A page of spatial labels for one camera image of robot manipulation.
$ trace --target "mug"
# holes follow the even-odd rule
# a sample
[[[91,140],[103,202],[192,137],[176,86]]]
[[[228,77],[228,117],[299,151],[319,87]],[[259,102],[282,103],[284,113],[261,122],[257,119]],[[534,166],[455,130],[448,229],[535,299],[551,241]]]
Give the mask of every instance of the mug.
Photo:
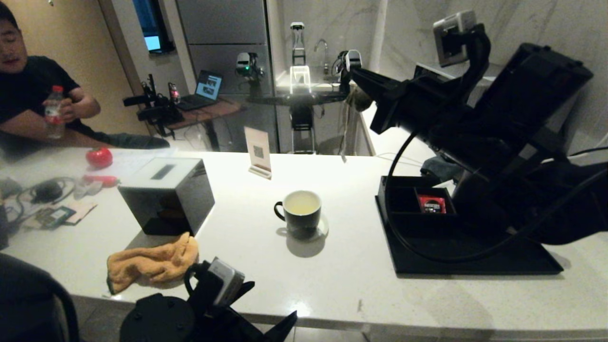
[[[278,212],[282,206],[285,216]],[[274,204],[274,213],[287,223],[287,231],[297,239],[310,239],[317,232],[321,218],[321,199],[311,191],[295,191]]]

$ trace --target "floor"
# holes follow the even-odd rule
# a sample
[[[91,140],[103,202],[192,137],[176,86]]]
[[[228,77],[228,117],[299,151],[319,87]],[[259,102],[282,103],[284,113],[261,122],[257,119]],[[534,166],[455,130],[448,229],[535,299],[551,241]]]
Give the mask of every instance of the floor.
[[[120,325],[133,309],[134,304],[104,301],[101,299],[72,296],[78,316],[80,338],[86,342],[119,341]],[[260,331],[266,332],[272,326],[254,324]],[[325,330],[296,327],[285,339],[286,342],[368,342],[360,332]]]

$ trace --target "red object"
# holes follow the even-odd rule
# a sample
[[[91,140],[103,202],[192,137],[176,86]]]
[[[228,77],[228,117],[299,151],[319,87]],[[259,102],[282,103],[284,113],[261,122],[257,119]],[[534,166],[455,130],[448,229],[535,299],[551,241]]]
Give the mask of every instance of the red object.
[[[103,183],[103,187],[113,187],[118,184],[118,178],[114,176],[89,176],[85,175],[82,179],[86,182],[95,182],[99,181]]]
[[[430,195],[418,195],[422,212],[429,213],[446,213],[446,200],[442,197],[435,197]]]
[[[112,164],[112,152],[105,147],[95,148],[86,153],[86,161],[93,167],[103,169]]]

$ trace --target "man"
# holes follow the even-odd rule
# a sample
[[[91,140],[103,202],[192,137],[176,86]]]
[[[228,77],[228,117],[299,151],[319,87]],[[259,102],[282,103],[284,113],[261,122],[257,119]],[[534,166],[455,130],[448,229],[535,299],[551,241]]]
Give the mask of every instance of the man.
[[[45,100],[54,85],[64,89],[61,120],[66,124],[60,139],[46,136]],[[44,144],[74,147],[169,147],[163,139],[131,134],[94,132],[80,119],[101,112],[87,94],[55,61],[28,57],[26,45],[9,8],[0,1],[0,146],[12,159]]]

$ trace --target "towel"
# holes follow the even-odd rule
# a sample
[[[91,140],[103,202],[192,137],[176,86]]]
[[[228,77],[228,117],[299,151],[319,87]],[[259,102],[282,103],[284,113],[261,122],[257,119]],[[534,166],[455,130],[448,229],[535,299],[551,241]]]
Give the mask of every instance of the towel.
[[[190,233],[177,241],[153,248],[133,248],[108,258],[108,287],[113,295],[121,292],[140,275],[152,284],[170,282],[183,277],[198,256],[198,243]]]

